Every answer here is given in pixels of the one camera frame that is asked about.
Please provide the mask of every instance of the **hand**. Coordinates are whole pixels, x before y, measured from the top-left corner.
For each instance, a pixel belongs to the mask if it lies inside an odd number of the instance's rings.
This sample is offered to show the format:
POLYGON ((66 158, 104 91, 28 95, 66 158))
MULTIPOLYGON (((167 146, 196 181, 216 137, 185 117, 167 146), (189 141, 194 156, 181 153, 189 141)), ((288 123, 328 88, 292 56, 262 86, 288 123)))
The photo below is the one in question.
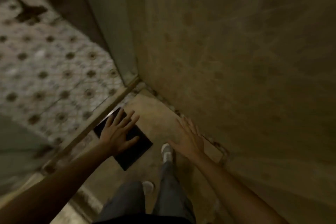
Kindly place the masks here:
POLYGON ((132 147, 139 140, 139 137, 136 136, 133 139, 126 141, 126 134, 139 120, 139 115, 136 115, 134 119, 131 120, 131 117, 134 114, 134 111, 131 111, 120 122, 123 113, 124 109, 121 108, 114 120, 113 115, 110 115, 100 135, 99 143, 107 150, 109 157, 117 156, 124 150, 132 147))
POLYGON ((178 119, 176 121, 183 135, 179 143, 173 141, 168 141, 168 143, 178 153, 194 162, 198 157, 204 155, 204 137, 191 119, 183 117, 181 121, 178 119))

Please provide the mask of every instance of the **white sneaker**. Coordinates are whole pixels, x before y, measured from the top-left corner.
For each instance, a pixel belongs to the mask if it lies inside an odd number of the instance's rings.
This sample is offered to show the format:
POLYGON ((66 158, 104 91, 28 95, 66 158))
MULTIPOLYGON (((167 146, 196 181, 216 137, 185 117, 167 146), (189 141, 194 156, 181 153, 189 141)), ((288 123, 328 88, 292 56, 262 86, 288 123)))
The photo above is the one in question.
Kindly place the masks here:
POLYGON ((169 143, 165 143, 161 147, 161 154, 163 163, 166 163, 167 161, 173 162, 174 149, 169 145, 169 143))
POLYGON ((145 195, 151 194, 154 191, 155 185, 150 181, 142 182, 142 188, 145 195))

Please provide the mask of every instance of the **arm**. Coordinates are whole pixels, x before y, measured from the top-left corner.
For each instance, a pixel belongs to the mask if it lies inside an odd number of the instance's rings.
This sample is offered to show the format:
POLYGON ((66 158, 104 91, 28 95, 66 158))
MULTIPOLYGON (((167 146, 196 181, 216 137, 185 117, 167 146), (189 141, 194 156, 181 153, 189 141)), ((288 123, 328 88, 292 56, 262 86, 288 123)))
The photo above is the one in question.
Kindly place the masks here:
POLYGON ((195 164, 237 223, 287 223, 248 187, 204 154, 202 135, 191 120, 184 117, 179 126, 183 137, 179 144, 170 141, 170 145, 195 164))
POLYGON ((139 116, 130 121, 134 114, 132 111, 120 122, 122 113, 123 109, 113 123, 112 115, 108 118, 96 147, 47 176, 0 209, 1 223, 50 223, 101 163, 137 142, 138 137, 126 141, 126 134, 139 116))

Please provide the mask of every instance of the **grey pants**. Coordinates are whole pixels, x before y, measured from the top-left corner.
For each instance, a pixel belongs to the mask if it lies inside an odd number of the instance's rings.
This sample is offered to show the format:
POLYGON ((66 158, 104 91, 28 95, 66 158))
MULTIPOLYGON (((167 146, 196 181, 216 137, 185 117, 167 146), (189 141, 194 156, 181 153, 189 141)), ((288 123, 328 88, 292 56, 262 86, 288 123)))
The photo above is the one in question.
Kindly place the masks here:
MULTIPOLYGON (((164 163, 160 176, 160 191, 152 214, 183 217, 192 224, 196 224, 193 205, 175 175, 174 164, 169 161, 164 163)), ((95 222, 138 213, 145 213, 145 194, 142 184, 128 182, 121 185, 114 197, 104 205, 95 222)))

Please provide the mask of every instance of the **person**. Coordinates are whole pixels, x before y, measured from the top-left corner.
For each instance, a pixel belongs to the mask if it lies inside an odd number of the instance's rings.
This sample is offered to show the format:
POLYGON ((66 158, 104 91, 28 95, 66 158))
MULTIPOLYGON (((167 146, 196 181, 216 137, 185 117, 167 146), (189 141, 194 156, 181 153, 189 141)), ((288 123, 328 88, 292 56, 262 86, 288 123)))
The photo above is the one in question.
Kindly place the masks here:
MULTIPOLYGON (((131 119, 132 111, 121 120, 122 114, 123 109, 114 120, 112 116, 108 118, 97 146, 0 209, 1 223, 50 223, 100 164, 137 142, 138 137, 126 141, 126 134, 139 116, 131 119)), ((236 223, 287 223, 250 189, 204 154, 203 138, 190 119, 184 117, 177 124, 182 132, 180 141, 168 141, 169 144, 162 146, 161 184, 152 214, 145 214, 143 190, 147 188, 148 191, 151 183, 127 182, 107 202, 94 223, 195 224, 192 203, 174 172, 174 150, 187 157, 201 171, 236 223)))

